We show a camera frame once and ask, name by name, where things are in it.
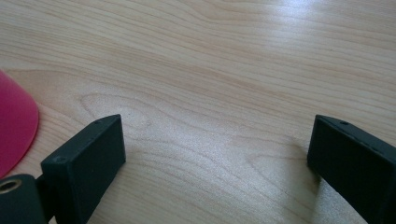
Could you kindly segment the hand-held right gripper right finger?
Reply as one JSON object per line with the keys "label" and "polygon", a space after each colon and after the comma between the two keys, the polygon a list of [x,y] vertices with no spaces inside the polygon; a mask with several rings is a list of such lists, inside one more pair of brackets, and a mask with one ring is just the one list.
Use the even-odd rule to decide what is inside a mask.
{"label": "hand-held right gripper right finger", "polygon": [[317,115],[307,165],[368,224],[396,224],[396,147],[349,122]]}

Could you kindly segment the red round plate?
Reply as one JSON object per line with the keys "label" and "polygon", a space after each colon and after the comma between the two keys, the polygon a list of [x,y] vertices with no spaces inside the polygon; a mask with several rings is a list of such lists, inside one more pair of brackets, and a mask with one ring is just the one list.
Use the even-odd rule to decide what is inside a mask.
{"label": "red round plate", "polygon": [[7,175],[33,144],[39,112],[33,97],[0,70],[0,178]]}

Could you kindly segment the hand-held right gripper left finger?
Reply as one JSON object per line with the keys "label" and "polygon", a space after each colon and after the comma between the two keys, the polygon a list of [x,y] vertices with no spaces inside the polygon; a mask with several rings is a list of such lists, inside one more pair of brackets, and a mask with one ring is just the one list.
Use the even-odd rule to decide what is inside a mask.
{"label": "hand-held right gripper left finger", "polygon": [[58,224],[86,224],[125,162],[121,116],[90,123],[41,162],[46,216]]}

